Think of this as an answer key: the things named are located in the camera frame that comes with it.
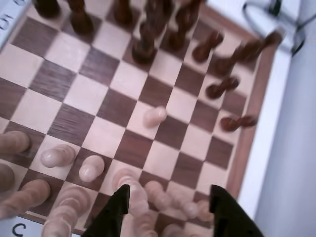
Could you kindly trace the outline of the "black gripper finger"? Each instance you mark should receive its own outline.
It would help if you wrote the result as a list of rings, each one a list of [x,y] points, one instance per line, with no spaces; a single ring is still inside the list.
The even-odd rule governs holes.
[[[125,214],[128,214],[130,186],[122,185],[81,235],[82,237],[119,237]]]
[[[230,193],[212,185],[209,212],[214,215],[215,237],[262,237],[263,234]]]

